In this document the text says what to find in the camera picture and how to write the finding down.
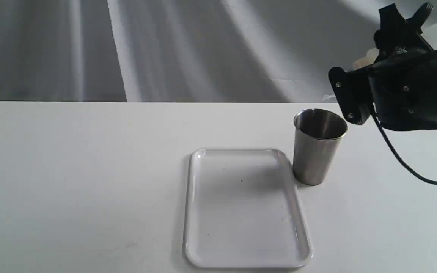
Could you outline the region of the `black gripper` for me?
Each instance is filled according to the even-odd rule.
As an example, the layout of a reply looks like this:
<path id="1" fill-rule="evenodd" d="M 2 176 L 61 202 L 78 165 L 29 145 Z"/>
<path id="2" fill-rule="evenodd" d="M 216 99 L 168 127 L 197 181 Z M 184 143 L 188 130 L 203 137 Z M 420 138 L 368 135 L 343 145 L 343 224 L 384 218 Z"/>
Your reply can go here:
<path id="1" fill-rule="evenodd" d="M 434 49 L 422 37 L 421 27 L 430 16 L 433 5 L 424 3 L 410 18 L 404 18 L 395 4 L 379 10 L 381 26 L 374 34 L 379 55 L 369 68 L 369 76 L 387 73 L 437 74 L 436 63 L 424 59 Z"/>

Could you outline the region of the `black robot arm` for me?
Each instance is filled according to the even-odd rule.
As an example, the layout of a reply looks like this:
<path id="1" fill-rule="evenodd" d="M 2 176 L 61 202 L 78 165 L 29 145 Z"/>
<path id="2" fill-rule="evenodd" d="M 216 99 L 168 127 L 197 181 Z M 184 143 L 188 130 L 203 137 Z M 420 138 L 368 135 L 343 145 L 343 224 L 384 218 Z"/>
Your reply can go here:
<path id="1" fill-rule="evenodd" d="M 421 35 L 432 8 L 425 2 L 407 19 L 395 4 L 379 10 L 381 24 L 374 34 L 379 54 L 368 68 L 368 78 L 386 129 L 437 129 L 437 50 Z"/>

